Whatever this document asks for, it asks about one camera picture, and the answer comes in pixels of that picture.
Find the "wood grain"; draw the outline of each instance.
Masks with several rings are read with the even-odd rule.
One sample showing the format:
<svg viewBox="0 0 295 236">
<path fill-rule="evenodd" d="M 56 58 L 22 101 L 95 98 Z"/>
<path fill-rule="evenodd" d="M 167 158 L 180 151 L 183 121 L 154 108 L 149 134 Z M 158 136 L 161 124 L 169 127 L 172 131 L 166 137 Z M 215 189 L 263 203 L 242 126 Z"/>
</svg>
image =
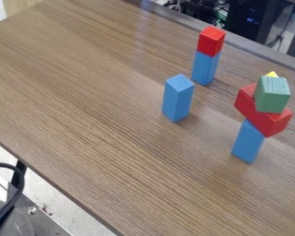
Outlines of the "wood grain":
<svg viewBox="0 0 295 236">
<path fill-rule="evenodd" d="M 0 143 L 120 235 L 295 235 L 295 115 L 247 165 L 240 87 L 295 71 L 225 45 L 192 112 L 160 111 L 198 31 L 118 0 L 51 0 L 0 23 Z"/>
</svg>

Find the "rectangular block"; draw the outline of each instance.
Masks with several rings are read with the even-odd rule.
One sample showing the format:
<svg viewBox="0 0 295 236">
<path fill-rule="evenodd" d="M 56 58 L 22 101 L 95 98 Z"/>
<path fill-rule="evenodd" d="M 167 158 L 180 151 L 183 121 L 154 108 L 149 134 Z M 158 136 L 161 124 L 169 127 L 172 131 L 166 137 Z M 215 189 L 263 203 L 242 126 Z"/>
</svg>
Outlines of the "rectangular block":
<svg viewBox="0 0 295 236">
<path fill-rule="evenodd" d="M 264 141 L 263 134 L 245 119 L 231 153 L 245 162 L 253 163 Z"/>
<path fill-rule="evenodd" d="M 284 77 L 260 77 L 254 91 L 259 112 L 282 113 L 290 97 L 289 84 Z"/>
<path fill-rule="evenodd" d="M 292 112 L 288 108 L 283 113 L 258 112 L 255 109 L 253 97 L 255 88 L 255 83 L 241 88 L 234 106 L 265 137 L 270 137 L 283 131 L 289 124 Z"/>
<path fill-rule="evenodd" d="M 200 52 L 195 52 L 192 80 L 201 85 L 208 85 L 217 72 L 220 53 L 210 57 Z"/>
<path fill-rule="evenodd" d="M 206 27 L 199 34 L 197 51 L 210 57 L 215 56 L 222 49 L 225 35 L 225 31 L 221 29 L 213 26 Z"/>
<path fill-rule="evenodd" d="M 173 122 L 189 114 L 195 84 L 180 74 L 165 83 L 162 112 Z"/>
</svg>

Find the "black cable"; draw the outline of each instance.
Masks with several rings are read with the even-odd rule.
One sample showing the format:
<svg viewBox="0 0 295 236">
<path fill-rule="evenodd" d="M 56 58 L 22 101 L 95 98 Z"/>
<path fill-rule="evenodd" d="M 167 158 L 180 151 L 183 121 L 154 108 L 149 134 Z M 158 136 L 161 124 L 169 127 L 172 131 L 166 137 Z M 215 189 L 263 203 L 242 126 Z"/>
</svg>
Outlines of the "black cable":
<svg viewBox="0 0 295 236">
<path fill-rule="evenodd" d="M 268 43 L 266 46 L 267 47 L 273 47 L 275 46 L 275 44 L 283 37 L 282 35 L 284 34 L 284 32 L 287 30 L 289 22 L 292 20 L 293 18 L 293 14 L 295 13 L 295 11 L 291 11 L 289 18 L 284 26 L 284 28 L 282 29 L 282 31 L 276 36 L 276 38 L 274 40 L 272 40 L 270 43 Z"/>
<path fill-rule="evenodd" d="M 15 166 L 5 164 L 5 163 L 0 163 L 0 168 L 7 168 L 15 172 L 15 174 L 19 178 L 19 186 L 15 194 L 7 203 L 0 208 L 0 220 L 6 216 L 6 214 L 9 213 L 9 211 L 14 207 L 15 203 L 19 200 L 21 197 L 21 194 L 23 193 L 24 187 L 25 187 L 25 177 L 23 172 L 18 169 Z"/>
<path fill-rule="evenodd" d="M 278 51 L 280 51 L 280 49 L 281 49 L 281 45 L 282 45 L 283 40 L 284 40 L 284 37 L 282 36 L 280 39 L 280 42 L 279 42 L 279 46 L 277 47 Z"/>
</svg>

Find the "stacked blocks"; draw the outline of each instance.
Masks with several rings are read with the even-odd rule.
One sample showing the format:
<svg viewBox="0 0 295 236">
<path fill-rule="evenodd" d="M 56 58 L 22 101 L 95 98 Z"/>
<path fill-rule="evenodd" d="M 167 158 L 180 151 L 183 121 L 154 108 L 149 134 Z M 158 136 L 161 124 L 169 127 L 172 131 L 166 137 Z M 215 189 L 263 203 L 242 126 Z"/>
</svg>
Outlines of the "stacked blocks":
<svg viewBox="0 0 295 236">
<path fill-rule="evenodd" d="M 273 136 L 288 126 L 292 117 L 292 112 L 285 108 L 289 96 L 287 79 L 278 77 L 275 72 L 261 77 L 258 85 L 252 84 L 240 89 L 234 106 L 246 120 L 237 136 L 232 154 L 249 163 L 254 161 L 264 140 L 261 136 Z M 257 106 L 263 108 L 262 112 L 257 110 Z"/>
<path fill-rule="evenodd" d="M 214 79 L 224 38 L 225 32 L 212 26 L 200 33 L 192 80 L 208 85 Z"/>
<path fill-rule="evenodd" d="M 173 122 L 189 114 L 195 84 L 180 74 L 165 83 L 162 112 Z"/>
<path fill-rule="evenodd" d="M 255 88 L 256 84 L 241 88 L 234 106 L 265 137 L 270 137 L 283 131 L 288 126 L 292 112 L 288 108 L 282 113 L 258 112 L 255 109 L 254 103 Z"/>
</svg>

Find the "floor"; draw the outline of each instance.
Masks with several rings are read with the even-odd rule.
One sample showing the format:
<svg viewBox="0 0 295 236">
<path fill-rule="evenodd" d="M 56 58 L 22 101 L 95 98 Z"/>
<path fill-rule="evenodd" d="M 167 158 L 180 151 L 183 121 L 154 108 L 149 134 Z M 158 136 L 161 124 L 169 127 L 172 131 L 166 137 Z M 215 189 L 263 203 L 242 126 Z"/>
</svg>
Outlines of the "floor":
<svg viewBox="0 0 295 236">
<path fill-rule="evenodd" d="M 163 5 L 166 0 L 153 0 Z M 6 18 L 6 12 L 0 0 L 0 20 Z M 280 51 L 285 53 L 295 31 L 295 16 L 289 23 L 288 29 L 284 35 L 284 41 Z M 0 161 L 7 163 L 16 163 L 16 159 L 0 147 Z M 0 170 L 0 175 L 5 179 L 11 177 L 8 171 Z M 73 202 L 52 188 L 47 182 L 40 178 L 33 171 L 27 173 L 27 185 L 25 194 L 40 207 L 47 207 L 52 217 L 73 235 L 81 236 L 112 236 L 114 235 L 96 219 L 91 217 L 85 211 L 76 206 Z"/>
</svg>

